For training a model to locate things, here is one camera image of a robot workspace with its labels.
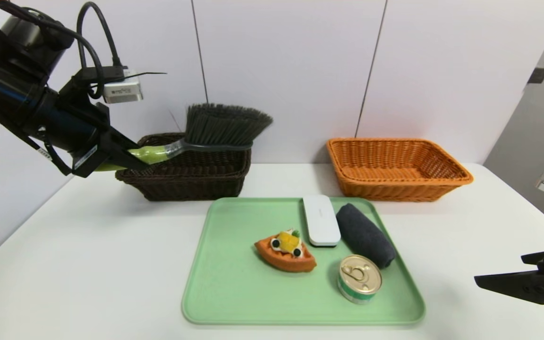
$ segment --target white table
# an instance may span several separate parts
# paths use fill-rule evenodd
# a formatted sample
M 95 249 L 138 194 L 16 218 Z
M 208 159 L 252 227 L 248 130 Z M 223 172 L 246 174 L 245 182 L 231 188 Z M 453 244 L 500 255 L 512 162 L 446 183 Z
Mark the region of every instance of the white table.
M 71 180 L 0 247 L 0 340 L 544 340 L 544 306 L 473 280 L 532 270 L 519 257 L 544 250 L 544 215 L 467 168 L 474 183 L 438 202 L 375 203 L 427 305 L 413 327 L 188 323 L 180 302 L 211 202 L 150 203 L 99 173 Z M 328 164 L 253 164 L 241 196 L 318 193 L 341 195 Z

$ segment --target tin can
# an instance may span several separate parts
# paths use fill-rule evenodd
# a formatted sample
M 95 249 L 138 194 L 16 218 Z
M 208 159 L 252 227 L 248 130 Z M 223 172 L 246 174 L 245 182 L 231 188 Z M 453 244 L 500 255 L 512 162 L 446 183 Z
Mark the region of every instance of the tin can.
M 352 303 L 366 304 L 382 286 L 382 273 L 369 259 L 350 255 L 339 264 L 337 286 Z

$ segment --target white remote control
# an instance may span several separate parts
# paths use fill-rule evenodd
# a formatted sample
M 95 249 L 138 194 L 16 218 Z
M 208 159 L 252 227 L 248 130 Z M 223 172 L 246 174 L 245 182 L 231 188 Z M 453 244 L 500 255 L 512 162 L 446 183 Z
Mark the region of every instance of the white remote control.
M 310 243 L 317 247 L 334 247 L 341 239 L 333 205 L 328 196 L 304 197 Z

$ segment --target wicker basket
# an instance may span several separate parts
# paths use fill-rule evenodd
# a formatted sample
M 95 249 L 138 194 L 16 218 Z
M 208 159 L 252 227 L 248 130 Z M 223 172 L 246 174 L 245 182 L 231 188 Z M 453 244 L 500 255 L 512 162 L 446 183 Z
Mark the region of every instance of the wicker basket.
M 154 134 L 138 144 L 164 145 L 184 134 Z M 251 150 L 205 153 L 187 151 L 178 157 L 153 164 L 146 170 L 119 170 L 119 181 L 136 187 L 151 201 L 196 201 L 236 197 L 251 165 Z
M 326 146 L 345 196 L 432 202 L 473 181 L 463 166 L 429 140 L 335 138 Z

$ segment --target cleaning brush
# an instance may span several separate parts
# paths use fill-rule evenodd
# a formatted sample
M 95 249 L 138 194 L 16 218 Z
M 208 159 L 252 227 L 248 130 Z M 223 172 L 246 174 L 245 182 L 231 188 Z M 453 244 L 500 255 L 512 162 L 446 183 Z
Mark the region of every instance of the cleaning brush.
M 143 146 L 128 150 L 148 164 L 164 162 L 184 151 L 244 151 L 272 124 L 272 117 L 235 105 L 197 104 L 188 108 L 186 136 L 167 145 Z M 104 163 L 97 171 L 121 170 L 121 166 Z

